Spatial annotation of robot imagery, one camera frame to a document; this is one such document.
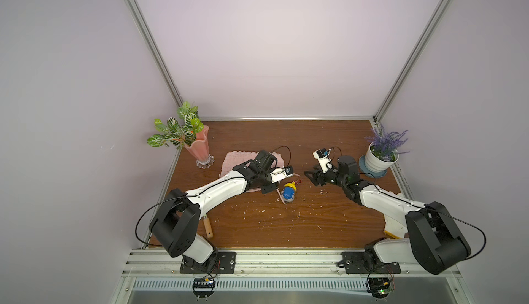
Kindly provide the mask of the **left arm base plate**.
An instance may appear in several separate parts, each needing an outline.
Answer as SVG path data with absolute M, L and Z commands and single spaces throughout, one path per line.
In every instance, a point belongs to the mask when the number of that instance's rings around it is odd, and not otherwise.
M 233 274 L 236 266 L 236 253 L 215 251 L 204 263 L 183 256 L 180 266 L 181 274 Z

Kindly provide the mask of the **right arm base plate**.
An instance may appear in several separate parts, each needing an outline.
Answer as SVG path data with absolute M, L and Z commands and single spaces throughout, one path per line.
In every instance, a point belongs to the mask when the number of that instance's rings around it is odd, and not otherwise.
M 345 269 L 348 275 L 352 274 L 392 274 L 402 273 L 398 263 L 383 263 L 370 252 L 346 251 L 342 259 L 336 263 L 337 268 Z

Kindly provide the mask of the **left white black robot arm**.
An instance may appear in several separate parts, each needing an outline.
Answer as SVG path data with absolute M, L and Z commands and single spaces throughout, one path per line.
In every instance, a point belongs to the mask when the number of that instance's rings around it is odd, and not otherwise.
M 156 211 L 149 231 L 170 257 L 184 256 L 198 264 L 209 263 L 216 249 L 198 234 L 201 219 L 210 210 L 249 190 L 273 192 L 281 181 L 293 175 L 292 166 L 279 166 L 276 156 L 262 150 L 209 184 L 186 192 L 178 188 L 170 192 L 167 199 L 147 209 Z

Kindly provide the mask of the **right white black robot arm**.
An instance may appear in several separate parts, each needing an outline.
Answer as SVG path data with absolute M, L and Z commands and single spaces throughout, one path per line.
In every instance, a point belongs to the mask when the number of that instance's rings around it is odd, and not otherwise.
M 340 187 L 347 199 L 382 213 L 404 229 L 399 239 L 380 239 L 365 246 L 363 263 L 368 271 L 388 264 L 418 264 L 438 275 L 462 261 L 475 258 L 459 228 L 461 219 L 452 216 L 439 202 L 421 203 L 400 197 L 364 180 L 354 158 L 343 155 L 333 165 L 326 149 L 313 153 L 318 162 L 304 175 L 314 185 Z

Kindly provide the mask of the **yellow blue doll decoration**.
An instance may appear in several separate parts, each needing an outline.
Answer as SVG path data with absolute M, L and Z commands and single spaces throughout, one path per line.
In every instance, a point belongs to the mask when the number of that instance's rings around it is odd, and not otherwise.
M 280 201 L 283 204 L 292 203 L 296 197 L 298 187 L 302 182 L 303 181 L 301 179 L 297 179 L 294 181 L 287 182 L 283 186 L 282 190 L 277 189 L 276 192 L 278 193 Z

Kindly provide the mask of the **pink fluffy bag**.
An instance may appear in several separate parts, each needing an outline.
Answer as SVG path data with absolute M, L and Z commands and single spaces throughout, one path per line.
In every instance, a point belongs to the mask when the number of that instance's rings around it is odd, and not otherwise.
M 223 161 L 219 177 L 220 178 L 224 177 L 229 172 L 231 172 L 235 166 L 243 162 L 246 162 L 248 160 L 253 160 L 257 157 L 257 155 L 258 155 L 258 152 L 247 152 L 247 151 L 228 152 Z M 275 158 L 277 159 L 277 162 L 272 163 L 272 166 L 280 167 L 280 168 L 285 166 L 285 161 L 282 158 L 281 154 L 277 152 L 273 152 L 272 155 L 275 156 Z

